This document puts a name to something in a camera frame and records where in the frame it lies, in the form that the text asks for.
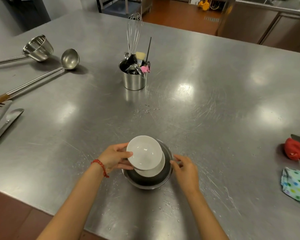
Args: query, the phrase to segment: blue polka dot fabric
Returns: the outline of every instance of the blue polka dot fabric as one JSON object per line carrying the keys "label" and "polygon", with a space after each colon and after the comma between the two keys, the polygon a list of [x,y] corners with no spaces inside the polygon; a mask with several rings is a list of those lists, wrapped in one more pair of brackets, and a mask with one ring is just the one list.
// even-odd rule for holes
{"label": "blue polka dot fabric", "polygon": [[300,201],[300,171],[289,168],[282,170],[282,191],[288,196]]}

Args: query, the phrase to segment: person's left hand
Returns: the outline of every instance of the person's left hand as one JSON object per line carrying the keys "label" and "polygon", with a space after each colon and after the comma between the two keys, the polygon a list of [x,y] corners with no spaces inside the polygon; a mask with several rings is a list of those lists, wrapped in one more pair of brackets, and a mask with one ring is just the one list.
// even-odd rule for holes
{"label": "person's left hand", "polygon": [[126,151],[126,147],[128,146],[128,144],[129,142],[110,145],[98,157],[99,161],[103,163],[107,173],[110,173],[114,168],[127,169],[127,170],[134,169],[133,166],[130,164],[130,162],[125,159],[133,155],[132,152]]}

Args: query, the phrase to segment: forearm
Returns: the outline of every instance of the forearm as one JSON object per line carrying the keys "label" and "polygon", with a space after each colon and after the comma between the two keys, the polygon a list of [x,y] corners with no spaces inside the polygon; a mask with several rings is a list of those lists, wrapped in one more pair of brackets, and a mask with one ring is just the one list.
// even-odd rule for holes
{"label": "forearm", "polygon": [[37,240],[78,240],[102,179],[102,167],[93,163]]}
{"label": "forearm", "polygon": [[229,240],[200,191],[186,194],[202,240]]}

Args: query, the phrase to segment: person's left arm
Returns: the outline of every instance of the person's left arm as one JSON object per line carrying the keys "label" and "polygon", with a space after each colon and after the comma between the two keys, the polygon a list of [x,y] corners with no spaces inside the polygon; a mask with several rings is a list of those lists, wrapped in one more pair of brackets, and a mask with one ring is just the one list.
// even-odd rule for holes
{"label": "person's left arm", "polygon": [[[114,168],[133,169],[124,160],[132,156],[132,152],[124,152],[127,145],[111,145],[98,157],[107,173]],[[103,178],[102,167],[93,163],[37,240],[78,240]]]}

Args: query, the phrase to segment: drain grate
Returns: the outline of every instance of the drain grate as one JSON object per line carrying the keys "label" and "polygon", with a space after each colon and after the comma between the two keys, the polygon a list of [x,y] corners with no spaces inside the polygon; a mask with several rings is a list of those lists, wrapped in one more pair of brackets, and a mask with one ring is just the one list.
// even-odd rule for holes
{"label": "drain grate", "polygon": [[208,20],[210,22],[219,22],[219,19],[218,18],[215,18],[215,17],[208,17],[208,16],[204,16],[204,19],[205,20]]}

